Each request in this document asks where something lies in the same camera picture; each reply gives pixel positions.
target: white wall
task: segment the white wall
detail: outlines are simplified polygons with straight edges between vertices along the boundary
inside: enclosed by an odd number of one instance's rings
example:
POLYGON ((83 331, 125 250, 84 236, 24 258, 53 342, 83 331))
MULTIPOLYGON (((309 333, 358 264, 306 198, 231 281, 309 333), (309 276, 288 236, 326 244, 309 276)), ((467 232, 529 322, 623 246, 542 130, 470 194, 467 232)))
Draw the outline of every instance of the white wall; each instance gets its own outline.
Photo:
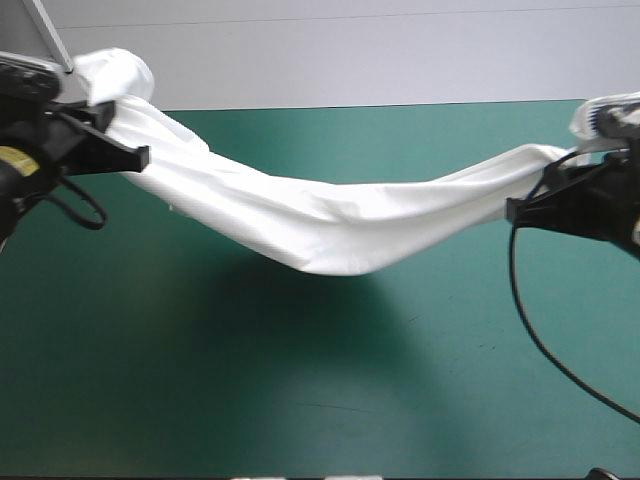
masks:
POLYGON ((640 90, 640 1, 45 0, 72 54, 119 46, 163 109, 587 98, 640 90))

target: white fabric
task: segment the white fabric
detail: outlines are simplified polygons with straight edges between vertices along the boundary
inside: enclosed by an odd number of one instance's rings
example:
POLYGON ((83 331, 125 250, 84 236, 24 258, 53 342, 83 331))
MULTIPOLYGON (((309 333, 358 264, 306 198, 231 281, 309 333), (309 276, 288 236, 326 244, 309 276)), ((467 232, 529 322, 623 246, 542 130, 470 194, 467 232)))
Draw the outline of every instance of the white fabric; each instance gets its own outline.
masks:
POLYGON ((209 151, 192 131, 140 98, 149 86, 146 66, 126 60, 131 54, 124 50, 107 53, 76 58, 76 70, 94 100, 117 100, 107 134, 130 147, 151 147, 151 164, 127 178, 214 230, 305 272, 371 272, 501 218, 506 198, 526 194, 541 169, 566 153, 523 145, 415 183, 334 185, 270 176, 209 151))
MULTIPOLYGON (((623 93, 609 95, 606 97, 592 98, 580 105, 571 119, 569 130, 578 140, 578 147, 581 152, 599 152, 615 150, 625 147, 623 140, 603 138, 595 129, 593 123, 598 109, 605 105, 629 105, 640 103, 640 92, 623 93)), ((640 124, 640 110, 634 110, 629 114, 621 115, 620 123, 627 123, 632 126, 640 124)))

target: green table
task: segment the green table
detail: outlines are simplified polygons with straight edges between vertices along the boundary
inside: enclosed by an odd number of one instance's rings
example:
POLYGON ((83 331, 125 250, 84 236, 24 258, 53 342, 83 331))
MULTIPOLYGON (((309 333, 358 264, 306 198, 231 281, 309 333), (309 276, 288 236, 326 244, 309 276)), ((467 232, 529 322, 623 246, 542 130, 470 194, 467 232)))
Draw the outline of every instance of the green table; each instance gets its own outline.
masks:
MULTIPOLYGON (((579 102, 173 112, 223 155, 332 182, 415 181, 522 143, 579 102)), ((0 256, 0 474, 404 477, 640 472, 640 430, 534 349, 508 224, 375 274, 302 274, 120 176, 88 232, 39 206, 0 256)), ((588 381, 640 409, 637 262, 524 232, 524 300, 588 381)))

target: black cable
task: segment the black cable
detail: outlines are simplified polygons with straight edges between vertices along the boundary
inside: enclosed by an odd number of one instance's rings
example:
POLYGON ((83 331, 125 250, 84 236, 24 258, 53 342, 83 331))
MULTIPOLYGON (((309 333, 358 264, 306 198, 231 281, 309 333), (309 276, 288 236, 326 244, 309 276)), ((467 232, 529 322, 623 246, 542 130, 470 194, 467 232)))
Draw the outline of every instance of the black cable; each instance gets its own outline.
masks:
POLYGON ((89 204, 93 208, 94 212, 97 214, 98 220, 92 220, 90 218, 82 216, 76 210, 71 208, 65 201, 61 200, 55 195, 52 195, 51 193, 31 194, 25 197, 23 201, 29 200, 29 201, 37 202, 40 200, 46 200, 54 204, 58 208, 60 208, 60 210, 62 210, 63 213, 67 217, 69 217, 71 220, 73 220, 75 223, 89 230, 100 230, 102 227, 104 227, 107 224, 107 212, 98 204, 98 202, 91 195, 89 195, 87 192, 82 190, 79 186, 77 186, 75 183, 71 182, 69 179, 65 177, 60 177, 58 179, 58 182, 62 186, 64 186, 67 190, 75 193, 78 197, 80 197, 81 200, 89 204))
POLYGON ((560 360, 558 360, 558 358, 555 355, 553 355, 553 353, 551 353, 549 349, 547 349, 545 344, 542 343, 542 340, 540 340, 540 337, 538 337, 538 334, 536 333, 535 329, 531 325, 531 321, 529 320, 529 317, 527 316, 527 312, 524 309, 522 299, 520 298, 520 292, 518 290, 518 282, 516 278, 516 260, 515 260, 517 233, 518 233, 518 225, 517 225, 517 221, 514 221, 513 226, 511 227, 511 235, 509 236, 509 282, 511 284, 511 293, 513 294, 513 301, 516 304, 516 309, 518 310, 518 314, 520 315, 520 320, 522 320, 522 324, 524 325, 524 328, 529 334, 529 338, 531 338, 531 340, 536 345, 538 350, 547 358, 547 360, 549 360, 553 365, 555 365, 555 367, 558 370, 560 370, 569 380, 575 383, 578 387, 580 387, 582 390, 587 392, 596 400, 604 403, 607 407, 612 408, 613 410, 615 410, 621 415, 624 415, 629 420, 632 420, 637 424, 640 424, 639 415, 635 414, 630 410, 627 410, 619 403, 611 400, 609 397, 607 397, 606 395, 599 392, 598 390, 593 388, 591 385, 589 385, 588 383, 580 379, 566 365, 564 365, 560 360))

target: yellow label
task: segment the yellow label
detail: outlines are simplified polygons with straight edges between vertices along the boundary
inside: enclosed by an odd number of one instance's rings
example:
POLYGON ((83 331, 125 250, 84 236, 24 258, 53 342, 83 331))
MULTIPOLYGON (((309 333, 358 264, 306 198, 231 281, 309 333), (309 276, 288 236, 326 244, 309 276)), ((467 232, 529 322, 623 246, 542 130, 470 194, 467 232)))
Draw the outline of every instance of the yellow label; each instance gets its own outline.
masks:
POLYGON ((13 147, 4 147, 2 145, 0 145, 0 161, 11 165, 20 172, 20 175, 23 177, 32 175, 40 168, 36 161, 22 150, 13 147))

